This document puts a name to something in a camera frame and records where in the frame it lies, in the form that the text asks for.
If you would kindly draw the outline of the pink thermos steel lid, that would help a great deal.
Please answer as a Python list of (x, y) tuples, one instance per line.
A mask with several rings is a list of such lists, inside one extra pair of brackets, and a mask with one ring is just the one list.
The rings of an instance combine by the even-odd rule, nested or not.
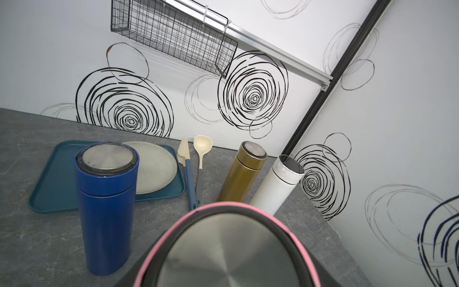
[(318, 287), (301, 241), (266, 212), (236, 202), (184, 215), (153, 244), (136, 287)]

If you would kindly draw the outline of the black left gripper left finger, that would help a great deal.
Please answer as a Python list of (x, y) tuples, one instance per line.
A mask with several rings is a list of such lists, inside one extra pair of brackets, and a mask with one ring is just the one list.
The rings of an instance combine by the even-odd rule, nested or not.
[(136, 276), (136, 273), (126, 273), (114, 287), (134, 287)]

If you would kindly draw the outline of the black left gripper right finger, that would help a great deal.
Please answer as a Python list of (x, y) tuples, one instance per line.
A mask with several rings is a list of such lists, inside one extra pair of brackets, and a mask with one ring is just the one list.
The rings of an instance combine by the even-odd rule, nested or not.
[(341, 287), (338, 281), (320, 263), (315, 264), (321, 287)]

